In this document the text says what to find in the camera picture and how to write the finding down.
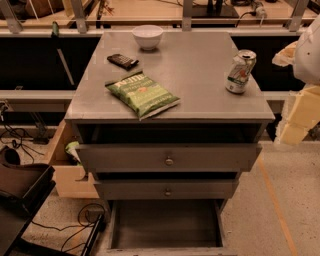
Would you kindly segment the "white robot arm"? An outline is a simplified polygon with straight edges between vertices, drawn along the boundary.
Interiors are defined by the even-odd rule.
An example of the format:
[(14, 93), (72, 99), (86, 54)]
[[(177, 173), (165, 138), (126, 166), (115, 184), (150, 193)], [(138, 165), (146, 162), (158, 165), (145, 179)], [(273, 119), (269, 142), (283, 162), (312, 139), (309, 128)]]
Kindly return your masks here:
[(277, 128), (277, 139), (287, 145), (299, 144), (320, 122), (320, 15), (299, 39), (276, 53), (272, 63), (293, 67), (294, 77), (305, 87), (289, 99)]

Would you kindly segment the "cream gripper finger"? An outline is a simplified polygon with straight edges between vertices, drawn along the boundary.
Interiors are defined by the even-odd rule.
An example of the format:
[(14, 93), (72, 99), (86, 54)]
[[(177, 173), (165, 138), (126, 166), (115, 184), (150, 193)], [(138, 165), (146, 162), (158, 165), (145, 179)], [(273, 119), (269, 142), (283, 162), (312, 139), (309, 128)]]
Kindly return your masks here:
[(281, 121), (276, 129), (276, 141), (297, 145), (320, 122), (320, 86), (307, 84), (285, 101)]
[(291, 44), (283, 48), (281, 51), (274, 55), (272, 63), (280, 67), (293, 65), (295, 59), (296, 46), (297, 42), (292, 42)]

